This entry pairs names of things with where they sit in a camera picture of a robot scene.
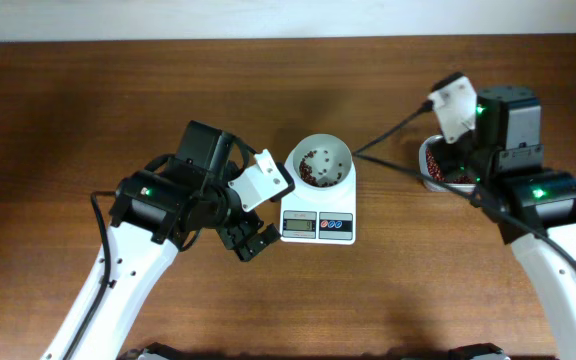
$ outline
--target kitchen scale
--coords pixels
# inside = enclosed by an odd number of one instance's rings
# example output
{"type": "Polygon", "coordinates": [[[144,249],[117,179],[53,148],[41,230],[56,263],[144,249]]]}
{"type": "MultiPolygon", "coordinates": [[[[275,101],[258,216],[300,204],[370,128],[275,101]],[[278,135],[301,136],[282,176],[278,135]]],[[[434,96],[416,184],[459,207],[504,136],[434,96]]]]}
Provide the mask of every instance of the kitchen scale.
{"type": "Polygon", "coordinates": [[[343,141],[316,134],[288,155],[295,190],[281,199],[281,240],[351,245],[356,239],[357,177],[343,141]]]}

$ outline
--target brown wood surface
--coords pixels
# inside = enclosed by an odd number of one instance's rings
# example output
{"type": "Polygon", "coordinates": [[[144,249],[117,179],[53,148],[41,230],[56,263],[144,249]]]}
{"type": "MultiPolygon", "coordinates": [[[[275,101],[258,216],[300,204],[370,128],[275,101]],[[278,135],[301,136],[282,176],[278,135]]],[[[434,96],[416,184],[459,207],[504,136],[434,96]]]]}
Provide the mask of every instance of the brown wood surface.
{"type": "MultiPolygon", "coordinates": [[[[278,160],[313,133],[357,148],[456,70],[479,87],[532,87],[546,164],[576,175],[576,35],[0,44],[0,359],[37,359],[83,285],[99,248],[88,194],[175,150],[188,121],[278,160]]],[[[417,166],[436,132],[426,115],[373,153],[417,166]]],[[[155,286],[124,349],[556,351],[479,210],[355,164],[353,246],[276,243],[243,264],[207,231],[155,286]]],[[[277,222],[279,205],[259,213],[277,222]]]]}

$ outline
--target white backdrop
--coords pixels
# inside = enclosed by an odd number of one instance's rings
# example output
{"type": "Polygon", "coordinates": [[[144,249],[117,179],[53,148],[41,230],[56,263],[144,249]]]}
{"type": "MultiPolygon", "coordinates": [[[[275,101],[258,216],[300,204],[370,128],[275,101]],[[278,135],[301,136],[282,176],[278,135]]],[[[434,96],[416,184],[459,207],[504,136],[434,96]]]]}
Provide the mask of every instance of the white backdrop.
{"type": "Polygon", "coordinates": [[[0,41],[576,32],[576,0],[0,0],[0,41]]]}

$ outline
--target green led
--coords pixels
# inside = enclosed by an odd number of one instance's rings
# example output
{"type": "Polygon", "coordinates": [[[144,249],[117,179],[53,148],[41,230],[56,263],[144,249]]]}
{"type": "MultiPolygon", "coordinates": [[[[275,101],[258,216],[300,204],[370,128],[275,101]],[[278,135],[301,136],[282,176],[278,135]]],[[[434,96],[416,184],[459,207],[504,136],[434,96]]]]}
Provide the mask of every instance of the green led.
{"type": "Polygon", "coordinates": [[[483,114],[485,110],[486,108],[483,107],[481,104],[477,104],[477,107],[475,108],[475,112],[477,112],[477,115],[483,114]]]}
{"type": "Polygon", "coordinates": [[[548,195],[545,191],[543,191],[542,189],[535,189],[532,191],[532,196],[535,197],[535,199],[541,199],[542,197],[548,195]]]}

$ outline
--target wooden table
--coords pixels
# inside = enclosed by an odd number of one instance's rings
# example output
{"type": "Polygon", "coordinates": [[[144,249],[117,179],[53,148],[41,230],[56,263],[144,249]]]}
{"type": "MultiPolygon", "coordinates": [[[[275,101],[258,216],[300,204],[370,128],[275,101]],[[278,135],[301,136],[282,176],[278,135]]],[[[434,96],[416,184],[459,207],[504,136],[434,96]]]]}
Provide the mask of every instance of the wooden table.
{"type": "MultiPolygon", "coordinates": [[[[83,285],[100,242],[88,194],[174,151],[188,121],[275,159],[313,133],[357,148],[457,70],[478,87],[532,87],[546,164],[576,175],[576,35],[0,44],[0,359],[37,359],[83,285]]],[[[426,115],[371,151],[417,166],[437,127],[426,115]]],[[[353,246],[279,242],[243,264],[207,231],[155,286],[123,350],[556,351],[530,282],[479,210],[355,165],[353,246]]],[[[277,222],[279,205],[259,213],[277,222]]]]}

